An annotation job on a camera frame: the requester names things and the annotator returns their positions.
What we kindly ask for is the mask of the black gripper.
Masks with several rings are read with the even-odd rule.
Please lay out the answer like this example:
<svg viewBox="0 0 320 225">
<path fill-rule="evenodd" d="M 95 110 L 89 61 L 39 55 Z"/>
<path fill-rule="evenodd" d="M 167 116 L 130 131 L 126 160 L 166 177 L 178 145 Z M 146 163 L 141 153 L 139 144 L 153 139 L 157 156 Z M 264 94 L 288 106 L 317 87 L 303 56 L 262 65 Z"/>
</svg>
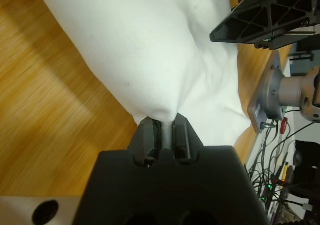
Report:
<svg viewBox="0 0 320 225">
<path fill-rule="evenodd" d="M 209 37 L 274 51 L 319 34 L 319 26 L 314 0 L 240 0 Z"/>
</svg>

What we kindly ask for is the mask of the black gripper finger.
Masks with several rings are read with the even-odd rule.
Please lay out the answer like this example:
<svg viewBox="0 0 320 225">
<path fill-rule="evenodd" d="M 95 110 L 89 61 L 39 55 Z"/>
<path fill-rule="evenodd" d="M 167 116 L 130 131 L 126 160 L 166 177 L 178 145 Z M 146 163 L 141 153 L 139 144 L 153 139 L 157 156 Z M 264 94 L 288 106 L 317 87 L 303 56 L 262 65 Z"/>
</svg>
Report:
<svg viewBox="0 0 320 225">
<path fill-rule="evenodd" d="M 193 164 L 199 160 L 203 143 L 189 120 L 178 113 L 172 125 L 172 150 L 180 164 Z"/>
<path fill-rule="evenodd" d="M 151 165 L 159 157 L 160 123 L 150 117 L 142 120 L 129 144 L 137 165 Z"/>
</svg>

